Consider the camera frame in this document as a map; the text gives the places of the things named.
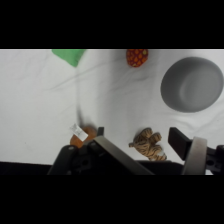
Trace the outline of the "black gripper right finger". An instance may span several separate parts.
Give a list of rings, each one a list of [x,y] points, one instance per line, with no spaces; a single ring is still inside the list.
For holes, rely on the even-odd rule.
[[[179,129],[171,127],[168,143],[184,162],[182,175],[204,175],[207,159],[207,140],[200,137],[189,139]]]

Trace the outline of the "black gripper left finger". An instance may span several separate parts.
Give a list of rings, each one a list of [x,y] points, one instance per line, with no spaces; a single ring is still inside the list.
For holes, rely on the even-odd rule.
[[[92,143],[92,167],[103,175],[152,175],[152,172],[132,159],[104,136],[99,127]]]

